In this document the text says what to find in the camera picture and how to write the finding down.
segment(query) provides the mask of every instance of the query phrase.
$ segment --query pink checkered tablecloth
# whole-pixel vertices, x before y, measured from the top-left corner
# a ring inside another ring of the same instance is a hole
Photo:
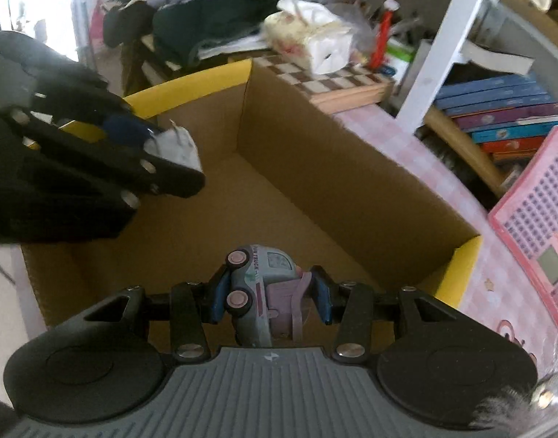
[[[514,336],[537,358],[539,373],[550,365],[557,328],[522,268],[487,221],[487,212],[424,144],[404,132],[377,105],[335,114],[345,128],[397,162],[450,204],[484,238],[478,263],[459,310],[490,329]]]

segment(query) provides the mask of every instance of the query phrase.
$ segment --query white pole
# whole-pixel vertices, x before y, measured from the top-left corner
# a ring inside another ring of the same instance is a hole
[[[398,125],[414,132],[445,81],[474,23],[482,0],[451,0],[423,68],[397,115]]]

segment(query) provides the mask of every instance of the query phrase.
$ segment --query checkered pattern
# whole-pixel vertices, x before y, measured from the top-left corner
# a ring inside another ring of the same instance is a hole
[[[334,117],[420,179],[483,236],[478,263],[459,310],[494,331],[508,321],[516,339],[536,356],[540,374],[544,373],[553,359],[557,328],[523,269],[488,224],[488,214],[480,203],[426,146],[377,105]]]
[[[279,55],[255,58],[255,62],[269,68],[277,74],[277,77],[297,87],[308,97],[337,90],[357,89],[358,87],[390,83],[386,77],[362,67],[355,68],[349,66],[331,74],[316,76],[295,64],[286,62]]]

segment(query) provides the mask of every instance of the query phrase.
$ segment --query pink calculator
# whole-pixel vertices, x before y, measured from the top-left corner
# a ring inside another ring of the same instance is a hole
[[[558,326],[558,127],[489,214]]]

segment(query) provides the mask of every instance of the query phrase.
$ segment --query clothes pile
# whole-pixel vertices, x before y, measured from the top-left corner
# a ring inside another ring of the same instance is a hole
[[[263,20],[277,0],[115,0],[104,17],[106,46],[153,34],[157,56],[188,69],[217,48],[256,46]],[[260,44],[265,47],[262,37]]]

